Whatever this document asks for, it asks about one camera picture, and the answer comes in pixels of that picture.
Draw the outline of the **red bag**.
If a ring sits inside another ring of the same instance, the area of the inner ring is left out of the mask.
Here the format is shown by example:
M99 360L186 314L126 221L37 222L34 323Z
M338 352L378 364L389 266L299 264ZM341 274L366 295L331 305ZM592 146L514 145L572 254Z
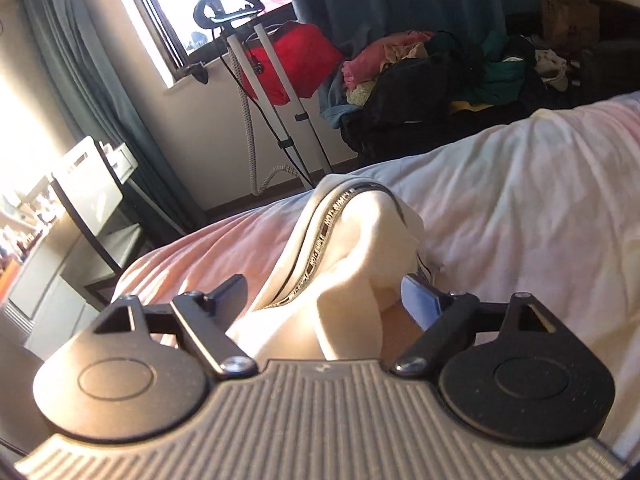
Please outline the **red bag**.
M302 99L310 99L343 61L341 52L313 24L286 22L270 32L269 39L296 96ZM288 104L290 98L260 41L246 42L243 49L269 101L275 106Z

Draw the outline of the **brown paper bag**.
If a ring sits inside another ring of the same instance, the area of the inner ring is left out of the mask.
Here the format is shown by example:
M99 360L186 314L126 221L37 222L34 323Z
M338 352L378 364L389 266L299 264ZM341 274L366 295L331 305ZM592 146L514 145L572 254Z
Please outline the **brown paper bag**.
M544 41L555 51L579 52L600 39L600 8L590 0L541 0Z

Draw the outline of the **white back black chair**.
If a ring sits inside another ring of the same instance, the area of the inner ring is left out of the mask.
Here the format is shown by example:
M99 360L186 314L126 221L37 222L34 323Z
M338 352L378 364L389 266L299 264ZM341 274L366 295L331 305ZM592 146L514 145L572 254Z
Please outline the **white back black chair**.
M65 276L104 306L146 242L140 224L117 218L125 184L137 168L126 144L109 148L85 136L50 177L53 192L82 236Z

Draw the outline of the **white garment steamer stand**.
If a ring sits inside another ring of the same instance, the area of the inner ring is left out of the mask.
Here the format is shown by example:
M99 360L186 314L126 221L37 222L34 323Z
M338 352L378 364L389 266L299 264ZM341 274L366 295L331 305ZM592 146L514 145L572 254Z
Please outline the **white garment steamer stand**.
M321 168L332 171L318 133L303 104L334 70L342 55L317 26L287 21L262 24L265 5L260 0L196 0L193 18L201 29L220 32L227 47L218 55L238 86L247 142L250 187L262 194L278 174L292 174L305 188L313 188L310 171L299 154L278 108L292 105L294 120L311 134ZM258 181L255 135L250 114L254 106L283 152L286 163L272 168Z

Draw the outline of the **teal curtain left of window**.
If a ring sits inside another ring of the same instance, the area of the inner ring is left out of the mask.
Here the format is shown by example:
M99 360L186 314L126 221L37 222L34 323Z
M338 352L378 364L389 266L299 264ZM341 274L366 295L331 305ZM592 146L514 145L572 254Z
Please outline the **teal curtain left of window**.
M126 144L138 162L130 183L171 218L170 226L127 183L122 209L157 244L206 225L206 215L160 150L131 102L96 31L85 0L21 0L72 135Z

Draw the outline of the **cream zip-up jacket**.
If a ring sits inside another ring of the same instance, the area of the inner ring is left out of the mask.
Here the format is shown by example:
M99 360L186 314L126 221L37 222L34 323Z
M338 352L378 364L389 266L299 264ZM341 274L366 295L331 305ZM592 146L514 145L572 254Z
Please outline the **cream zip-up jacket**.
M430 270L419 254L424 240L420 216L385 185L331 174L227 334L259 364L376 359L402 278Z

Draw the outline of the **pastel pink bed sheet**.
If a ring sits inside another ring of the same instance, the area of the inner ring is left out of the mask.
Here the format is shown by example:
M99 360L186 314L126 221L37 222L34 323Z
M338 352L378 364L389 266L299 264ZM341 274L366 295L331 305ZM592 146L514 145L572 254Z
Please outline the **pastel pink bed sheet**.
M540 110L514 124L352 177L382 183L422 219L419 254L444 292L506 301L530 292L612 372L601 437L639 458L639 97ZM245 314L314 191L237 214L138 259L116 286L144 304L208 292L233 274ZM383 313L391 360L418 336L397 304Z

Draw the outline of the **pile of assorted clothes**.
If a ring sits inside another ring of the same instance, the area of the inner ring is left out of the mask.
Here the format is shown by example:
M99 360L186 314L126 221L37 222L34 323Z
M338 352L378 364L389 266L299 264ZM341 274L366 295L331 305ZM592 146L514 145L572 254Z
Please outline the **pile of assorted clothes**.
M522 35L464 44L451 32L382 45L372 78L344 88L326 120L363 165L427 153L572 104L566 62Z

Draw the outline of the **orange tray with cosmetics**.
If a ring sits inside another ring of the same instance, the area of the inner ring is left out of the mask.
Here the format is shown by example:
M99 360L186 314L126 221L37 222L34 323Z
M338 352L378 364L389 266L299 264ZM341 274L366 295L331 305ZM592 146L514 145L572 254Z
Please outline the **orange tray with cosmetics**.
M24 263L24 252L20 246L11 244L5 238L1 239L1 278L0 278L0 300L4 304L6 298L14 286L18 274L21 272Z

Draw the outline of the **white dressing table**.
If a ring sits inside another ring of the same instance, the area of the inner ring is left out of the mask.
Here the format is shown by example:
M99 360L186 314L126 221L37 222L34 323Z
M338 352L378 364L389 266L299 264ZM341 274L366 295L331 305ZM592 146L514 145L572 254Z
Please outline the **white dressing table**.
M38 240L1 305L1 336L46 360L99 311L66 278L80 231L68 214Z

